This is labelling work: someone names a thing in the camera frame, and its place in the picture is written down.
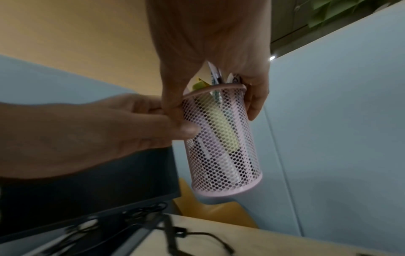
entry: fingernail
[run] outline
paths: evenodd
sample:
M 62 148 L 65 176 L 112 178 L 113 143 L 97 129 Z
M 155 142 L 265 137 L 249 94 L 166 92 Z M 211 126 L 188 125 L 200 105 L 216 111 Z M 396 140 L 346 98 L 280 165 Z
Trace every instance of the fingernail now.
M 196 136 L 201 128 L 192 122 L 184 121 L 180 125 L 180 130 L 186 135 Z

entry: orange chair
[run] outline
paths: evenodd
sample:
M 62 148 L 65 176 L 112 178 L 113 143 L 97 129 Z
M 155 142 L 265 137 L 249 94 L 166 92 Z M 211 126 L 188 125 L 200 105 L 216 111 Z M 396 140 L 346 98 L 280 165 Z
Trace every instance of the orange chair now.
M 184 179 L 179 179 L 179 185 L 181 197 L 173 201 L 183 216 L 258 228 L 254 220 L 237 202 L 205 205 L 197 200 Z

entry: computer monitor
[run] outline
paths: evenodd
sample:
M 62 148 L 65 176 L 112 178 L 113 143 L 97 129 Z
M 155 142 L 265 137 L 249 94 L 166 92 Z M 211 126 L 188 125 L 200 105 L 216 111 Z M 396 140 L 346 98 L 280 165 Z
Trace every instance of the computer monitor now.
M 64 177 L 3 180 L 1 187 L 0 243 L 180 196 L 172 148 L 138 152 Z

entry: desk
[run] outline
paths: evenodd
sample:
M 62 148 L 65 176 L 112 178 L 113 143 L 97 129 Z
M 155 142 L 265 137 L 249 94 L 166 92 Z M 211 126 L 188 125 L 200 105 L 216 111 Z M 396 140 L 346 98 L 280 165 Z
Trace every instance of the desk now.
M 260 229 L 206 221 L 172 215 L 173 224 L 191 232 L 209 232 L 217 235 L 235 250 L 238 256 L 355 256 L 364 253 L 370 256 L 392 255 L 346 245 L 319 242 Z M 227 256 L 219 242 L 208 236 L 190 235 L 177 238 L 180 250 L 195 256 Z M 131 256 L 167 256 L 163 231 L 153 231 Z

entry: pink mesh pen holder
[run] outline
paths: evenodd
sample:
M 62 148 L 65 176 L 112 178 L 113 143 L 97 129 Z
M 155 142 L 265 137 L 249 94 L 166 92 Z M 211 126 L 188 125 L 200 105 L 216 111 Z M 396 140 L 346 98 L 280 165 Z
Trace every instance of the pink mesh pen holder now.
M 246 115 L 242 84 L 221 84 L 183 97 L 184 118 L 201 127 L 185 141 L 192 188 L 206 197 L 224 197 L 256 186 L 262 172 Z

